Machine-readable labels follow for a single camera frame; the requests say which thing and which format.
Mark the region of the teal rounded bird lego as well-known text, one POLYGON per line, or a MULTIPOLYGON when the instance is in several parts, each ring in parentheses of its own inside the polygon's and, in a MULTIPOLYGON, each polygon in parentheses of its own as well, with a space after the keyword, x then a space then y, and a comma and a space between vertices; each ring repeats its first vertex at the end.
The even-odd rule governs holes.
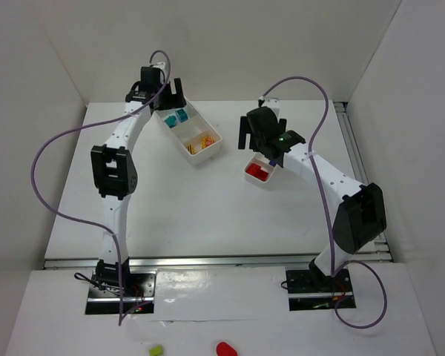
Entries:
POLYGON ((165 120, 164 123, 169 127, 169 128, 174 128, 176 126, 178 126, 179 124, 179 120, 176 116, 171 115, 168 116, 165 120))

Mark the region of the long teal lego brick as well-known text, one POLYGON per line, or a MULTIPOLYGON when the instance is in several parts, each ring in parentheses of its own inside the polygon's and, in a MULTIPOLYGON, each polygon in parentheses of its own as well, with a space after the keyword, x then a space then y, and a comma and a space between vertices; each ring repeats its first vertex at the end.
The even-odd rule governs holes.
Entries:
POLYGON ((186 110, 184 110, 184 109, 182 109, 182 108, 176 110, 176 111, 175 111, 175 114, 176 114, 176 116, 177 116, 179 122, 181 122, 181 123, 186 122, 186 121, 188 121, 188 119, 189 119, 189 116, 188 116, 186 110))

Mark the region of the white divided container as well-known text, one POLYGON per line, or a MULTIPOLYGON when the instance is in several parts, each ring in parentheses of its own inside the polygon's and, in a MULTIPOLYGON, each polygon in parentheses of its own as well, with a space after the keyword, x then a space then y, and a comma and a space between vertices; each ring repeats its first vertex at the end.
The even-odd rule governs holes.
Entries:
POLYGON ((223 146, 223 138, 216 131, 213 125, 197 110, 191 101, 186 99, 186 110, 189 119, 186 122, 179 123, 174 128, 169 128, 164 120, 171 115, 176 116, 175 111, 178 109, 155 111, 154 116, 165 132, 166 136, 175 144, 189 164, 197 166, 218 154, 223 146), (202 149, 201 141, 205 136, 212 136, 214 144, 202 149), (190 154, 187 146, 195 145, 197 154, 190 154))
POLYGON ((271 190, 275 185, 275 177, 280 169, 266 159, 262 154, 256 153, 244 168, 244 178, 247 182, 265 190, 271 190))

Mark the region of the red sloped lego brick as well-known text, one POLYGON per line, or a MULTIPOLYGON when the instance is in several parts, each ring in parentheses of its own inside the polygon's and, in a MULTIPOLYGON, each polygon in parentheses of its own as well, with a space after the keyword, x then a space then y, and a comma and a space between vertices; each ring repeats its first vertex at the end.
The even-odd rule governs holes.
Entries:
POLYGON ((258 170, 258 169, 262 169, 261 166, 252 163, 252 164, 250 164, 250 165, 247 167, 247 169, 245 170, 245 172, 246 172, 248 175, 254 177, 253 174, 254 174, 254 172, 255 172, 256 170, 258 170))

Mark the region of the red curved lego brick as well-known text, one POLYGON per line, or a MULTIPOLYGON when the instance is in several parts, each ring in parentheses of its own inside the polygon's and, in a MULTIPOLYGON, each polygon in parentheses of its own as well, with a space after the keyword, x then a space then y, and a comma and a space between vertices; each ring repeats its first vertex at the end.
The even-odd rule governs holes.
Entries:
POLYGON ((253 176, 262 182, 266 182, 269 176, 269 172, 263 169, 258 169, 254 172, 253 176))

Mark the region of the multicolour lego tower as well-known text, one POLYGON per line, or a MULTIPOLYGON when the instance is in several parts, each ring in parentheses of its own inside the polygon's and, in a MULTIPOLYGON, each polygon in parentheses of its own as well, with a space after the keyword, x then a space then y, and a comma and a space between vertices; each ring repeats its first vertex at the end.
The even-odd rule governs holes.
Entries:
POLYGON ((201 141, 202 149, 205 149, 214 144, 214 138, 212 136, 205 136, 201 141))

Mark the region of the orange lego brick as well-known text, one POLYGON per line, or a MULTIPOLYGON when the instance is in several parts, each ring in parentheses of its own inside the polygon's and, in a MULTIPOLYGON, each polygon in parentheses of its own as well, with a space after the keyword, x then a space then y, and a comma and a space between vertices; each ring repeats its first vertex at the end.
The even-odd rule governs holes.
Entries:
POLYGON ((198 153, 197 147, 195 145, 188 145, 187 149, 188 149, 188 152, 192 155, 198 153))

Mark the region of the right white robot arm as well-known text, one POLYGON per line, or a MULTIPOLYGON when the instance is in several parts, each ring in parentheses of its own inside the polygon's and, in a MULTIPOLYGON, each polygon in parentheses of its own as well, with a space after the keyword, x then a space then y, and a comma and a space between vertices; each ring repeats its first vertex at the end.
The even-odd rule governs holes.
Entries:
POLYGON ((312 140, 286 127, 272 108, 261 106, 240 118, 238 147, 262 154, 320 192, 329 244, 309 264, 315 283, 336 276, 353 256, 386 229, 381 188, 352 179, 313 149, 312 140))

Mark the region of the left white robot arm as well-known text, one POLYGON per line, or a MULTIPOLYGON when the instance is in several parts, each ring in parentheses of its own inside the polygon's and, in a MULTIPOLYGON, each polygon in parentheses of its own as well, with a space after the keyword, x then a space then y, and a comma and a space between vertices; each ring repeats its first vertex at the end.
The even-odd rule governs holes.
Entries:
POLYGON ((140 80, 125 97, 124 118, 103 145, 90 152, 93 182, 104 206, 103 225, 111 241, 103 248, 93 279, 98 288, 126 287, 130 281, 129 254, 126 243, 127 214, 130 198, 138 184, 132 151, 152 114, 158 109, 178 108, 186 104, 182 85, 171 92, 169 65, 157 62, 142 67, 140 80))

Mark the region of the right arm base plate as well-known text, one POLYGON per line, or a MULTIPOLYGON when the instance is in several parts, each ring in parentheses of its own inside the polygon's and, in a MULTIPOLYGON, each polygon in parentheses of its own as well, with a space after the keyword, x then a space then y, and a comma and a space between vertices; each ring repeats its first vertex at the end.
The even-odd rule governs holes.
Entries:
POLYGON ((356 302, 351 276, 343 269, 335 278, 316 282, 308 269, 286 270, 286 278, 280 287, 288 294, 289 310, 320 311, 334 309, 355 309, 356 302))

